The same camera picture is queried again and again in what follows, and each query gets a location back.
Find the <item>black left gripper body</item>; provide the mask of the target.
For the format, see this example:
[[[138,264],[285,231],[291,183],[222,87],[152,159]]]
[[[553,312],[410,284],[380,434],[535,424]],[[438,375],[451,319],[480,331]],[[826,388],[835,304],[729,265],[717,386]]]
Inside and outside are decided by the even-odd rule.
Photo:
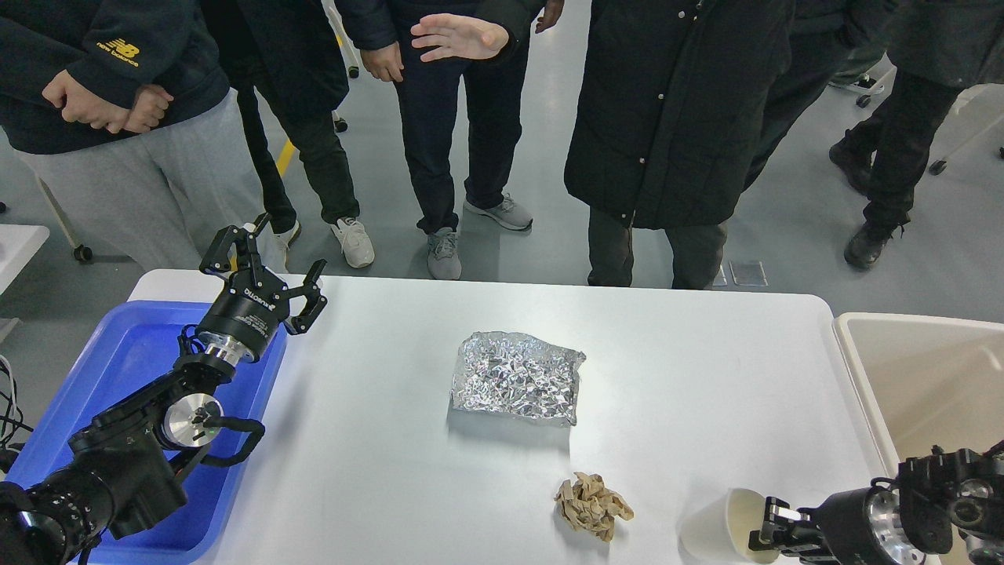
[[[304,294],[269,268],[245,268],[230,275],[198,323],[204,353],[226,363],[255,363],[290,317],[290,301]]]

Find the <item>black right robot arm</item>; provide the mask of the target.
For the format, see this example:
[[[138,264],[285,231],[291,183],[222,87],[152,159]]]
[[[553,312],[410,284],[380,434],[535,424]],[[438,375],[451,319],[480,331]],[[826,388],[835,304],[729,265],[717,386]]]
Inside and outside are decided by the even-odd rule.
[[[986,453],[933,446],[893,478],[832,494],[816,508],[768,497],[752,551],[776,550],[803,564],[922,564],[960,538],[968,561],[1003,561],[1002,446]]]

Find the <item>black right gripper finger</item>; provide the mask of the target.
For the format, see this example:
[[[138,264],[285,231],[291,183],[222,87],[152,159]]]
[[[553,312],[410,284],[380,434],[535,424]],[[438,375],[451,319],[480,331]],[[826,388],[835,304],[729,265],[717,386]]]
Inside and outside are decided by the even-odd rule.
[[[824,536],[817,529],[793,528],[790,530],[751,530],[748,548],[757,556],[767,552],[797,558],[804,564],[824,562]]]
[[[765,498],[761,528],[815,528],[813,508],[792,508],[781,498]]]

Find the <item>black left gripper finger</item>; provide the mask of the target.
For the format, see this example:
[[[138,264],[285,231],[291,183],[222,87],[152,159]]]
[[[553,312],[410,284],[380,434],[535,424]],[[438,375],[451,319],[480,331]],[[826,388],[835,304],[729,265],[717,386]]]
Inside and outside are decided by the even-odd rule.
[[[322,294],[322,283],[320,282],[326,264],[326,260],[316,260],[306,272],[300,286],[288,287],[284,290],[284,300],[287,303],[297,297],[305,299],[304,307],[299,314],[284,319],[284,326],[290,335],[305,334],[315,324],[316,319],[322,314],[323,308],[329,303]]]
[[[233,278],[238,273],[262,278],[268,268],[258,250],[258,240],[270,221],[271,215],[262,213],[254,222],[240,228],[235,225],[221,228],[201,259],[198,270],[219,278]]]

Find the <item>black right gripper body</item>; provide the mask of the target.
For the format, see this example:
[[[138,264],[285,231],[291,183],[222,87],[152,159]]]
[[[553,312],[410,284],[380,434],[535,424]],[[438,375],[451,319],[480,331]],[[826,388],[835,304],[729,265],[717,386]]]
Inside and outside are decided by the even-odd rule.
[[[895,490],[869,487],[832,494],[812,508],[819,548],[808,552],[813,564],[901,564],[903,529]]]

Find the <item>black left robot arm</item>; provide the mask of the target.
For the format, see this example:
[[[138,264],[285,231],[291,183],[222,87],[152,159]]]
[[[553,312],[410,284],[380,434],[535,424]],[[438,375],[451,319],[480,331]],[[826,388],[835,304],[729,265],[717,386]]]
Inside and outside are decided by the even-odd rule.
[[[265,267],[257,244],[269,220],[216,233],[200,269],[224,287],[198,324],[180,329],[169,372],[72,434],[69,464],[27,489],[2,483],[4,564],[85,564],[105,532],[135,535],[186,505],[197,466],[240,465],[255,450],[265,426],[226,415],[214,393],[241,362],[260,361],[280,326],[303,334],[327,304],[326,261],[300,286]]]

